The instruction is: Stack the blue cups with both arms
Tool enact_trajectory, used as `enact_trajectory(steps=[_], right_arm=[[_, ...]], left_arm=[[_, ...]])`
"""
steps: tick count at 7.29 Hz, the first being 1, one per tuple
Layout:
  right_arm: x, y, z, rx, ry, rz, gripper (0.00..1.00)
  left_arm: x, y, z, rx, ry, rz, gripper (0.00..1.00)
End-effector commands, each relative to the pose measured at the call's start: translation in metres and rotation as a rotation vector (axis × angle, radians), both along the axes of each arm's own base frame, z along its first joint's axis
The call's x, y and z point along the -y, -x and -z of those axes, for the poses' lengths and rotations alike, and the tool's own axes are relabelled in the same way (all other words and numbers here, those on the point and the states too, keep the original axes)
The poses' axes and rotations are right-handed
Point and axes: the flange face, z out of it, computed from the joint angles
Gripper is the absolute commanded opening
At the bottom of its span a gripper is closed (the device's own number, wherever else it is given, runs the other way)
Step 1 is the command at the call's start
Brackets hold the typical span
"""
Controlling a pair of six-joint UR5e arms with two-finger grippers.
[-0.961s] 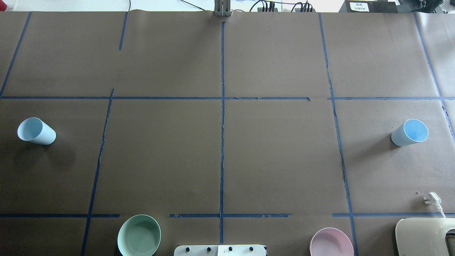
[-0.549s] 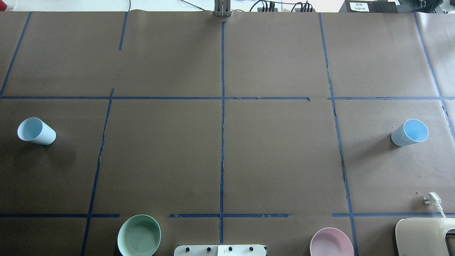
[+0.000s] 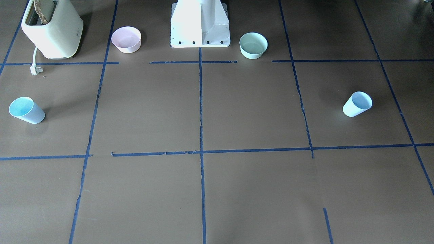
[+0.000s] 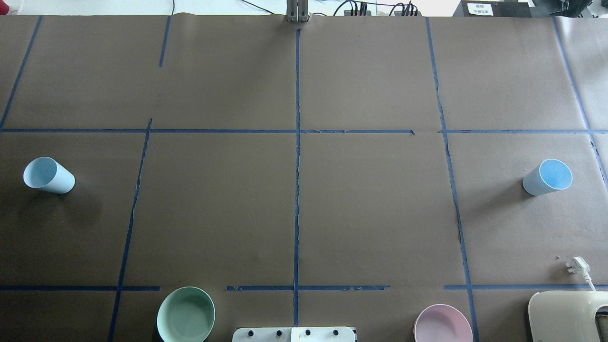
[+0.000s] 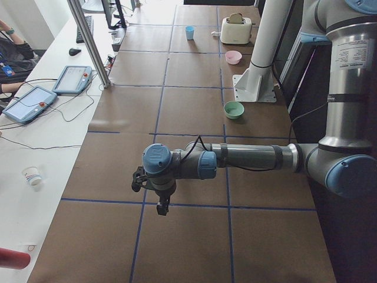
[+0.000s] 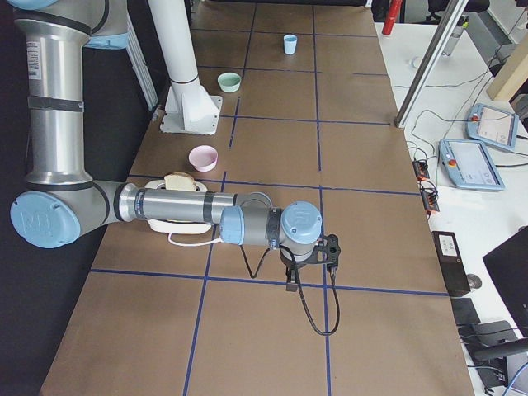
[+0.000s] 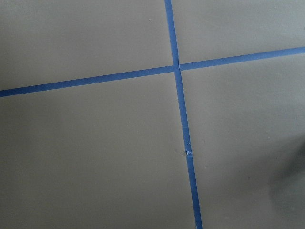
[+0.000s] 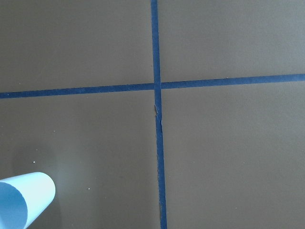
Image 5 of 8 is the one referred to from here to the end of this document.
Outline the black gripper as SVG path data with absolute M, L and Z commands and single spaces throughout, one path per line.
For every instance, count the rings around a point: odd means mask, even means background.
M 159 197 L 159 202 L 156 206 L 157 213 L 161 216 L 166 216 L 169 212 L 170 197 L 174 193 L 174 189 L 156 190 L 156 194 Z

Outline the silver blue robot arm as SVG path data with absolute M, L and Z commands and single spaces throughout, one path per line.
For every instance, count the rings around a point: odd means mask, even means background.
M 158 197 L 157 213 L 166 215 L 179 179 L 212 179 L 218 168 L 254 172 L 287 169 L 308 175 L 329 191 L 356 198 L 376 189 L 376 159 L 365 137 L 369 87 L 376 71 L 375 1 L 305 1 L 301 41 L 330 42 L 329 93 L 325 136 L 316 144 L 287 146 L 204 143 L 184 149 L 148 146 L 133 174 L 133 191 Z

